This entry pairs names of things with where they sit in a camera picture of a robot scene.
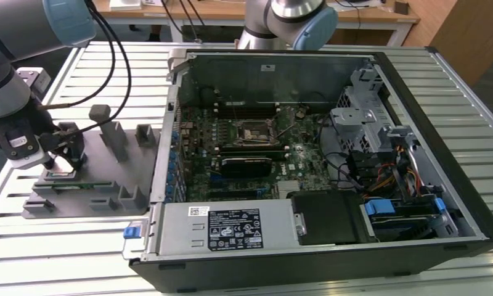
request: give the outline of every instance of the metal workbench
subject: metal workbench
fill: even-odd
[[[190,44],[125,43],[134,88],[118,116],[124,127],[161,126],[166,101],[166,58]],[[214,48],[232,48],[229,44]],[[493,211],[493,116],[438,54],[421,48],[346,47],[384,51]],[[86,126],[92,104],[116,108],[125,92],[117,55],[116,78],[88,103],[54,110],[56,120]],[[101,85],[110,66],[106,43],[74,49],[53,82],[45,103],[76,101]],[[0,174],[0,295],[161,295],[122,259],[122,229],[145,216],[25,220],[20,212],[41,168]],[[454,259],[414,276],[356,279],[190,295],[493,295],[493,251]]]

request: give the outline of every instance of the robotic arm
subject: robotic arm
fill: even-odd
[[[89,13],[92,0],[0,0],[0,149],[12,166],[50,169],[61,156],[74,161],[82,135],[73,126],[56,126],[46,110],[10,63],[77,46],[96,35]],[[337,23],[325,0],[248,0],[241,49],[316,50],[326,43]]]
[[[336,29],[337,13],[325,0],[248,0],[240,49],[318,50]]]
[[[44,135],[61,131],[10,63],[76,46],[96,35],[84,0],[0,0],[0,148],[14,168],[52,167]]]

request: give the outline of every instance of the wooden table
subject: wooden table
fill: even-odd
[[[109,0],[94,0],[97,9],[110,23],[130,25],[169,25],[173,42],[182,42],[180,32],[172,26],[166,11],[158,6],[142,6],[141,10],[109,11]],[[189,17],[196,25],[200,22],[196,14],[184,1]],[[197,12],[206,25],[214,26],[244,26],[245,5],[241,3],[221,2],[217,0],[192,0]],[[189,21],[178,0],[169,0],[166,4],[173,22],[181,28],[189,25]],[[360,18],[357,11],[338,12],[338,29],[362,29],[362,30],[392,30],[393,34],[388,46],[401,46],[410,27],[418,22],[420,18],[410,12],[409,15],[394,14],[378,8],[360,9]]]

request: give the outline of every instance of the blue tab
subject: blue tab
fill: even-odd
[[[140,226],[126,227],[122,236],[124,239],[140,239]]]
[[[368,215],[376,214],[394,214],[393,203],[389,199],[372,199],[365,204],[365,211]]]
[[[372,207],[372,204],[368,202],[365,204],[365,212],[368,212],[368,215],[374,215],[376,211],[374,211],[374,208]]]
[[[445,203],[440,197],[434,199],[434,203],[436,203],[436,207],[438,208],[438,211],[445,211]]]

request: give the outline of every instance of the warning label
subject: warning label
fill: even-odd
[[[260,209],[208,212],[208,249],[262,248]]]

